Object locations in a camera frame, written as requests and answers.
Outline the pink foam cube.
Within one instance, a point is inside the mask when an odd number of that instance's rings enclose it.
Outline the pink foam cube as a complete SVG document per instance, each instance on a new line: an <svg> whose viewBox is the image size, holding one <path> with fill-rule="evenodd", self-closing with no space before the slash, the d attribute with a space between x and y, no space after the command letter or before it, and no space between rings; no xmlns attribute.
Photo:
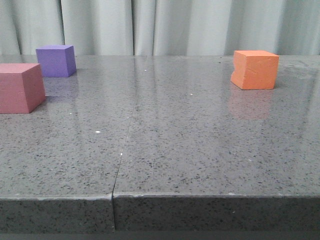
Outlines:
<svg viewBox="0 0 320 240"><path fill-rule="evenodd" d="M46 99L38 63L0 65L0 112L29 114Z"/></svg>

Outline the pale grey-green curtain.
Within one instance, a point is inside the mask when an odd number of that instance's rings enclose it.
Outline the pale grey-green curtain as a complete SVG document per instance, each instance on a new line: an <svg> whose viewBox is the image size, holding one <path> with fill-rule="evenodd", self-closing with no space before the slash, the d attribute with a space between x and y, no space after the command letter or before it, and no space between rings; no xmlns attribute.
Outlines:
<svg viewBox="0 0 320 240"><path fill-rule="evenodd" d="M317 0L3 0L0 52L44 45L77 55L206 56L320 52Z"/></svg>

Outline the purple foam cube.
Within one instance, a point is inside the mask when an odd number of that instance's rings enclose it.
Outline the purple foam cube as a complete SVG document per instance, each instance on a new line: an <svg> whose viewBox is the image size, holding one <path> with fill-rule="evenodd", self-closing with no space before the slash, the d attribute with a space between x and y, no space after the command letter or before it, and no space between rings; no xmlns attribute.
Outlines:
<svg viewBox="0 0 320 240"><path fill-rule="evenodd" d="M45 45L35 51L43 77L70 77L76 72L73 45Z"/></svg>

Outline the orange foam cube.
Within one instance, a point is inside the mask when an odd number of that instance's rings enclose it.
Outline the orange foam cube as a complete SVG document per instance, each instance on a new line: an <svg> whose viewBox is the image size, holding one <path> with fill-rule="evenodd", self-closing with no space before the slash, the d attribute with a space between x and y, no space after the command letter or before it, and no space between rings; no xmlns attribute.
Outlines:
<svg viewBox="0 0 320 240"><path fill-rule="evenodd" d="M276 83L279 56L265 50L236 50L230 81L242 90L270 90Z"/></svg>

